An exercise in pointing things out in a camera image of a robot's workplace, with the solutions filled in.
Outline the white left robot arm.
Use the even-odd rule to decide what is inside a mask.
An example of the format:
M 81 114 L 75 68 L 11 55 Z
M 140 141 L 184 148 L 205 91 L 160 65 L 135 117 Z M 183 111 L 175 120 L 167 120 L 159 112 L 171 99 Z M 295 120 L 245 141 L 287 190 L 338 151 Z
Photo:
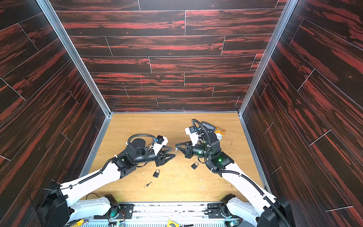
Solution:
M 172 148 L 167 146 L 166 137 L 152 136 L 152 144 L 146 145 L 143 134 L 131 136 L 126 148 L 106 161 L 104 166 L 78 179 L 57 183 L 51 181 L 41 188 L 42 197 L 35 205 L 36 214 L 43 227 L 63 227 L 64 225 L 90 216 L 105 215 L 118 202 L 112 196 L 80 201 L 94 190 L 118 181 L 133 171 L 139 164 L 154 161 L 162 166 L 175 157 Z

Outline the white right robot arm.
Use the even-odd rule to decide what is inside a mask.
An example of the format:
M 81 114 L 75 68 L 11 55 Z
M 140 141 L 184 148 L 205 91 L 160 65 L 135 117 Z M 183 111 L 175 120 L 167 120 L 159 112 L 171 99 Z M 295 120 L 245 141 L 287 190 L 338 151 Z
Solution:
M 246 199 L 239 200 L 228 194 L 220 201 L 221 214 L 227 218 L 238 216 L 254 227 L 294 227 L 295 220 L 287 199 L 277 198 L 257 185 L 239 166 L 222 151 L 219 142 L 212 145 L 179 143 L 176 149 L 186 158 L 193 156 L 205 159 L 207 168 L 213 174 L 231 183 Z

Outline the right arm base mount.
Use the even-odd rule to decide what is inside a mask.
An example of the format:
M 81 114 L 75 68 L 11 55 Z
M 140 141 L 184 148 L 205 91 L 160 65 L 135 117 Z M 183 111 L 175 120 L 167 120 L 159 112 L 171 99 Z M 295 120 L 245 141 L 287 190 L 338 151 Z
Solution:
M 232 199 L 239 200 L 234 194 L 228 194 L 219 203 L 208 203 L 207 209 L 204 210 L 204 215 L 207 215 L 209 218 L 238 218 L 243 220 L 228 210 L 227 203 Z

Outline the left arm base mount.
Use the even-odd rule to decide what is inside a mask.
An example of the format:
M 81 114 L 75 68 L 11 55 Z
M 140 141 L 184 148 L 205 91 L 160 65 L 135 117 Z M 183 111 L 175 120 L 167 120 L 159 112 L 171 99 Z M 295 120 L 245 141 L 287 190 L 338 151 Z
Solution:
M 105 198 L 111 205 L 110 209 L 104 215 L 95 215 L 94 219 L 131 219 L 134 211 L 134 204 L 132 203 L 119 203 L 111 195 L 105 195 Z

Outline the dark padlock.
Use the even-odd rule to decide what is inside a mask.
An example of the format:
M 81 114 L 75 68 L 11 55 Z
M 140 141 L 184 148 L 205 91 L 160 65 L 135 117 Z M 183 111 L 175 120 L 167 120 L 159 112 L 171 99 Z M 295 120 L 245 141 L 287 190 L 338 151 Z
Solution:
M 198 162 L 195 162 L 195 163 L 193 163 L 192 165 L 191 165 L 191 168 L 193 169 L 193 170 L 195 170 L 197 167 L 198 167 Z

